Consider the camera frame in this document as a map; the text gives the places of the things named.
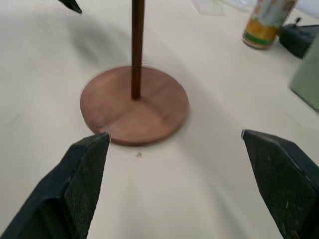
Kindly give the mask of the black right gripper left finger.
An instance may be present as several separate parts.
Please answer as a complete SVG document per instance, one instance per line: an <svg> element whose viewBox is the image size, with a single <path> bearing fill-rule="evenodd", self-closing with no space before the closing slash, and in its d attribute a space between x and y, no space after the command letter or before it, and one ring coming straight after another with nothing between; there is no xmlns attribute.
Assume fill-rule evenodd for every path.
<svg viewBox="0 0 319 239"><path fill-rule="evenodd" d="M99 200L110 135L72 144L33 189L3 239L85 239Z"/></svg>

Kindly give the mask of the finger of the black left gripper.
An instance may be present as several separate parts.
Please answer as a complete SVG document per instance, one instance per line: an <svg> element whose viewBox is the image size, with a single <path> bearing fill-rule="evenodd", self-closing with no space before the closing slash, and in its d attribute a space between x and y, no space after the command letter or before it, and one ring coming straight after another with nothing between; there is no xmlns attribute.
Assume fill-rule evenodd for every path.
<svg viewBox="0 0 319 239"><path fill-rule="evenodd" d="M82 13L82 9L80 8L80 6L76 2L76 0L59 0L59 2L61 2L63 5L65 5L68 9L70 9L78 14Z"/></svg>

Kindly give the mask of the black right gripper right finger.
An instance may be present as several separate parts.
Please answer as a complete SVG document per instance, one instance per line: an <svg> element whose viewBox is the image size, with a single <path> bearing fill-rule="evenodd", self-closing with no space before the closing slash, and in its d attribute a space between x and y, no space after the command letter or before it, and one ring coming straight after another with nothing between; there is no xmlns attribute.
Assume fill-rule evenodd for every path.
<svg viewBox="0 0 319 239"><path fill-rule="evenodd" d="M285 239L319 237L319 168L293 142L250 129L241 134L254 177Z"/></svg>

